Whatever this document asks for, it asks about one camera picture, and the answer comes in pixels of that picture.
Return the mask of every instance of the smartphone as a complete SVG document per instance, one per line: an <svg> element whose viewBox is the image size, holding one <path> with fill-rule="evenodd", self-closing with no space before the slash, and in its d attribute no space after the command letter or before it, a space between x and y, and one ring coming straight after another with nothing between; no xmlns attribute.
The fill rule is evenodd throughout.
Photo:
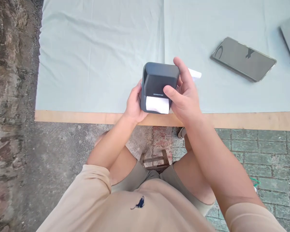
<svg viewBox="0 0 290 232"><path fill-rule="evenodd" d="M230 37L224 38L211 59L252 82L262 80L277 62Z"/></svg>

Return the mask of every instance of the printed receipt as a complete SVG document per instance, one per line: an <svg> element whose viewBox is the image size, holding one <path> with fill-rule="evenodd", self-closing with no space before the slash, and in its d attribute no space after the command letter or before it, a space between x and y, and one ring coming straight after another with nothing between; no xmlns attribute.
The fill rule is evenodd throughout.
<svg viewBox="0 0 290 232"><path fill-rule="evenodd" d="M202 73L195 70L189 69L189 72L195 81L197 78L201 78ZM146 110L156 111L161 114L169 113L169 99L168 98L159 98L159 97L146 97Z"/></svg>

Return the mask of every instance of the leg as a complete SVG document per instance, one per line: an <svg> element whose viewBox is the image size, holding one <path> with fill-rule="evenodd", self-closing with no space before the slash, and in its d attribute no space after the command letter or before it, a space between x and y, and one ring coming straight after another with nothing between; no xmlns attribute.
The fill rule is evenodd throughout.
<svg viewBox="0 0 290 232"><path fill-rule="evenodd" d="M185 154L174 163L174 170L186 189L199 201L211 205L215 202L215 195L197 163L187 134L185 135Z"/></svg>
<svg viewBox="0 0 290 232"><path fill-rule="evenodd" d="M97 140L96 144L106 135L104 132ZM110 179L111 184L115 185L125 179L128 174L132 171L136 164L136 158L131 154L126 146L121 150L117 160L110 168Z"/></svg>

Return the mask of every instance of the wooden table edge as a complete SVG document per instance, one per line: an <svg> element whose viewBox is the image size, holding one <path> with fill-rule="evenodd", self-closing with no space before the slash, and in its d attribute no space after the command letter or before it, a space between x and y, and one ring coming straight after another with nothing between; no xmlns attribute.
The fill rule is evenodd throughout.
<svg viewBox="0 0 290 232"><path fill-rule="evenodd" d="M36 110L35 121L115 124L121 113ZM290 112L205 114L215 128L290 131ZM183 126L174 114L149 114L139 125Z"/></svg>

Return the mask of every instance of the wooden stool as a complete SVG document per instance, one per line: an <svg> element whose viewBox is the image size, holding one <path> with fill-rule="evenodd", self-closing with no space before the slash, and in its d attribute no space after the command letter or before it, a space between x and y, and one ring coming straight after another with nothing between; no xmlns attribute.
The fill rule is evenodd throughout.
<svg viewBox="0 0 290 232"><path fill-rule="evenodd" d="M162 150L162 156L155 157L155 158L149 158L149 159L144 159L144 157L145 157L145 153L142 153L141 158L140 158L140 163L143 165L143 167L145 167L144 163L149 163L149 162L158 161L158 160L163 160L163 163L164 163L164 164L160 164L160 165L156 165L156 166L146 167L147 170L155 170L160 174L168 166L170 166L170 163L169 163L169 160L167 157L167 151L165 149Z"/></svg>

